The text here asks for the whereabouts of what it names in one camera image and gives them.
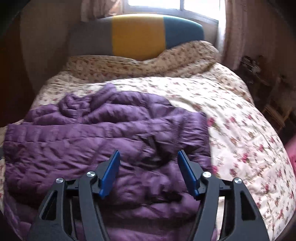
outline silver screw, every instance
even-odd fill
[[[206,178],[209,178],[212,176],[212,174],[210,172],[204,172],[202,175]]]
[[[237,178],[234,179],[234,182],[237,183],[237,184],[241,184],[242,180],[237,177]]]
[[[88,177],[93,177],[95,175],[95,172],[90,171],[86,174]]]
[[[59,177],[56,179],[56,183],[62,183],[64,181],[64,179],[62,177]]]

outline window frame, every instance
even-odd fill
[[[122,1],[123,13],[161,13],[165,15],[172,15],[181,18],[191,18],[199,20],[209,24],[217,25],[219,20],[207,17],[205,15],[191,12],[184,9],[184,0],[180,0],[180,9],[170,9],[170,8],[158,8],[158,7],[142,7],[142,6],[130,6],[128,0]]]

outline floral bedsheet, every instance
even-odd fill
[[[245,83],[218,61],[218,51],[204,41],[182,44],[142,62],[114,56],[70,57],[40,90],[32,108],[56,103],[69,92],[83,96],[113,83],[118,90],[161,95],[175,106],[205,112],[215,174],[243,179],[274,240],[295,211],[293,169],[278,135],[254,107]],[[3,182],[4,159],[0,168]],[[223,206],[221,198],[218,232]]]

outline pink curtain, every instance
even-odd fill
[[[218,43],[222,55],[221,62],[226,67],[235,70],[244,55],[247,33],[247,0],[225,0],[225,12],[225,33],[221,29],[218,32],[220,34]]]
[[[81,21],[88,22],[120,14],[120,2],[121,0],[82,0]]]

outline headboard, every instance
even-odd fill
[[[165,49],[204,40],[200,24],[168,15],[126,14],[80,23],[70,34],[69,55],[109,55],[139,61]]]

